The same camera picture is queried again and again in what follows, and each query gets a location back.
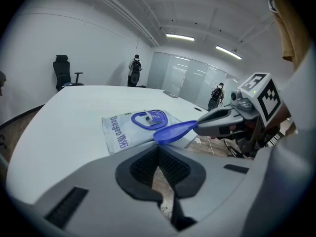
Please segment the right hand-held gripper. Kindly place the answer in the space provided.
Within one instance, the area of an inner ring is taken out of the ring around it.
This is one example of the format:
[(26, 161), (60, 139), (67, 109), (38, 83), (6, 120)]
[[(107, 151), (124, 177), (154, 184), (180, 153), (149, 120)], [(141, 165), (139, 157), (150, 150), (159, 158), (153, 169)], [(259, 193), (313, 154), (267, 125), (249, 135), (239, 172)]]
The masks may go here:
[(282, 100), (270, 73), (254, 73), (231, 92), (229, 104), (201, 116), (194, 132), (200, 136), (220, 136), (229, 156), (255, 156), (267, 147), (280, 130), (267, 128), (280, 110)]

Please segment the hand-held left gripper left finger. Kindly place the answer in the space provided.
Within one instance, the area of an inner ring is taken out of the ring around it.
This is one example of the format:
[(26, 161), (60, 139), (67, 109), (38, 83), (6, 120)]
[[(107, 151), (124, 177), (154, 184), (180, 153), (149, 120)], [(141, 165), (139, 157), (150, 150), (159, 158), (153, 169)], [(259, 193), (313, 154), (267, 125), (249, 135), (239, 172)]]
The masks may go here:
[(144, 144), (93, 160), (53, 185), (34, 203), (44, 218), (73, 188), (87, 190), (86, 196), (63, 228), (78, 237), (171, 237), (177, 233), (153, 201), (140, 201), (124, 192), (116, 182), (115, 170), (124, 160), (150, 149)]

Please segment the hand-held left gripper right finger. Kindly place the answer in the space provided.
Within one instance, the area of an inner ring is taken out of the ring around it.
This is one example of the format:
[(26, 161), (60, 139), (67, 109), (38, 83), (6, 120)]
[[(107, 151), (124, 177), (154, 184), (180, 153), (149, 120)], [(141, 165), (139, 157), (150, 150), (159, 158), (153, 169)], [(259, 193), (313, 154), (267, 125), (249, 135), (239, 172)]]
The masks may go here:
[(250, 162), (159, 148), (158, 167), (173, 191), (170, 222), (181, 231), (214, 212), (241, 183)]

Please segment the clear packet with blue label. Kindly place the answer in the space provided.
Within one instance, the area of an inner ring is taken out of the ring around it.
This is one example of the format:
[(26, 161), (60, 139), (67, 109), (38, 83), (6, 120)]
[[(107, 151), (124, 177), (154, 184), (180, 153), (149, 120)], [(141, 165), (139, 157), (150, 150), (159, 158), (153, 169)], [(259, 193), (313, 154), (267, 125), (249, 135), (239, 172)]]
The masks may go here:
[(144, 111), (130, 112), (108, 118), (102, 118), (102, 127), (109, 154), (153, 141), (153, 134), (158, 130), (181, 121), (162, 110), (149, 111), (153, 122), (146, 120)]

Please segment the ceiling strip light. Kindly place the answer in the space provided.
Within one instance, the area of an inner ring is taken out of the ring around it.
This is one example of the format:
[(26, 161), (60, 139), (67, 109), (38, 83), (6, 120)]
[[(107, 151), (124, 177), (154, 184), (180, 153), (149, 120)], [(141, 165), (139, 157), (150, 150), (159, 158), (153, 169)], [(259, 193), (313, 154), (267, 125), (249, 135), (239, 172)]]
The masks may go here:
[(176, 35), (176, 34), (166, 34), (168, 38), (173, 38), (173, 39), (181, 39), (181, 40), (188, 40), (188, 41), (195, 41), (195, 38), (193, 37), (188, 37), (188, 36), (183, 36), (183, 35)]
[(231, 52), (231, 51), (229, 51), (229, 50), (227, 50), (227, 49), (225, 49), (225, 48), (222, 48), (222, 47), (220, 47), (220, 46), (218, 46), (218, 45), (217, 45), (215, 48), (216, 48), (217, 50), (221, 51), (221, 52), (224, 52), (224, 53), (226, 53), (226, 54), (228, 54), (228, 55), (230, 55), (230, 56), (232, 56), (232, 57), (238, 59), (238, 60), (241, 60), (241, 59), (242, 59), (239, 55), (236, 55), (235, 53), (233, 53), (233, 52)]

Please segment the mustard shirt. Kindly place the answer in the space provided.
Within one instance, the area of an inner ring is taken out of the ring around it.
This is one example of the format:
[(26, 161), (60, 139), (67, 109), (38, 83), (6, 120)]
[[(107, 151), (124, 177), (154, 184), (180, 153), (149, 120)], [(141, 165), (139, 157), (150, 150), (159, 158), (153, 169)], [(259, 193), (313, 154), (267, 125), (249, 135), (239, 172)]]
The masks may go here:
[(290, 0), (269, 0), (269, 9), (279, 26), (282, 58), (297, 70), (312, 45), (307, 27)]

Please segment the black headrest office chair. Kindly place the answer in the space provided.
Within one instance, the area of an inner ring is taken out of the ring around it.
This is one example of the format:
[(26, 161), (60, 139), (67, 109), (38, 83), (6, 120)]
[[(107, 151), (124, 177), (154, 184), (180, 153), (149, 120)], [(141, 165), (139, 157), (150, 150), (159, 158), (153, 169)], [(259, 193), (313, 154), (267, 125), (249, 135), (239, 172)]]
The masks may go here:
[(83, 83), (78, 83), (79, 75), (82, 72), (76, 72), (76, 81), (72, 82), (70, 75), (70, 62), (67, 55), (56, 55), (56, 60), (53, 62), (53, 69), (57, 78), (56, 89), (62, 90), (63, 84), (71, 82), (71, 86), (83, 86)]

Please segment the white ceiling pipes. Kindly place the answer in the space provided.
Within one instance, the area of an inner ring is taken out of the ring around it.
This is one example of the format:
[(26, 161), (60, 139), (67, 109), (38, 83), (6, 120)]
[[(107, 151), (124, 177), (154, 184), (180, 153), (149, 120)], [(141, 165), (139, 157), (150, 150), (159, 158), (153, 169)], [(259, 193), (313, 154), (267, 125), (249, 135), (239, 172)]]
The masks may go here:
[(154, 47), (159, 47), (164, 31), (145, 0), (98, 0), (133, 26)]

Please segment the grey jacket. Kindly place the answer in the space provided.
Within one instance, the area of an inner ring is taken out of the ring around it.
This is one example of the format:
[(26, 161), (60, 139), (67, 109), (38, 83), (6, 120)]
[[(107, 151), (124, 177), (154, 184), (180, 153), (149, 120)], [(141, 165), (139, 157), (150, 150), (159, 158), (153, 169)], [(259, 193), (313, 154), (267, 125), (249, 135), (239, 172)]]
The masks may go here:
[(6, 75), (0, 71), (0, 96), (2, 96), (2, 88), (4, 87), (4, 83), (6, 82)]

